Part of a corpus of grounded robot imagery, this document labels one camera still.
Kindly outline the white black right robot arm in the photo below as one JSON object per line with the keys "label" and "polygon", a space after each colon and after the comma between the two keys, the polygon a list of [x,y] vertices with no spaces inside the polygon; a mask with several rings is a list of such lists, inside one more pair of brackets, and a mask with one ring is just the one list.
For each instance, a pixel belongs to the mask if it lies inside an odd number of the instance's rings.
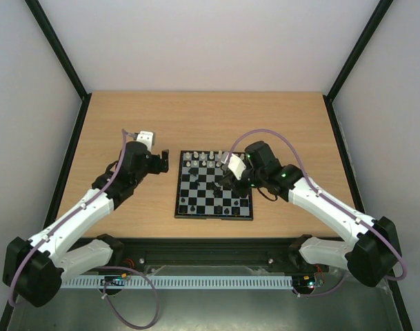
{"label": "white black right robot arm", "polygon": [[401,258],[394,223],[375,219],[338,200],[296,165],[281,165],[270,146],[257,141],[245,156],[219,152],[223,168],[220,185],[244,197],[251,189],[265,189],[272,196],[296,205],[318,218],[339,235],[339,240],[300,236],[288,249],[291,265],[327,265],[348,271],[360,283],[375,287]]}

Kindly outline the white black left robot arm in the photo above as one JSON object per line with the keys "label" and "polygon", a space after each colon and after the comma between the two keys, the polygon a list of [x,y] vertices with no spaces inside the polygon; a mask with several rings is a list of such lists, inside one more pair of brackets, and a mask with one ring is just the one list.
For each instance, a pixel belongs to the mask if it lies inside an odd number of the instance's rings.
{"label": "white black left robot arm", "polygon": [[123,244],[102,234],[88,244],[72,246],[96,222],[131,197],[148,174],[169,170],[169,151],[151,153],[149,139],[125,144],[81,200],[54,223],[28,240],[13,239],[6,250],[2,281],[35,307],[48,303],[67,281],[91,269],[118,263]]}

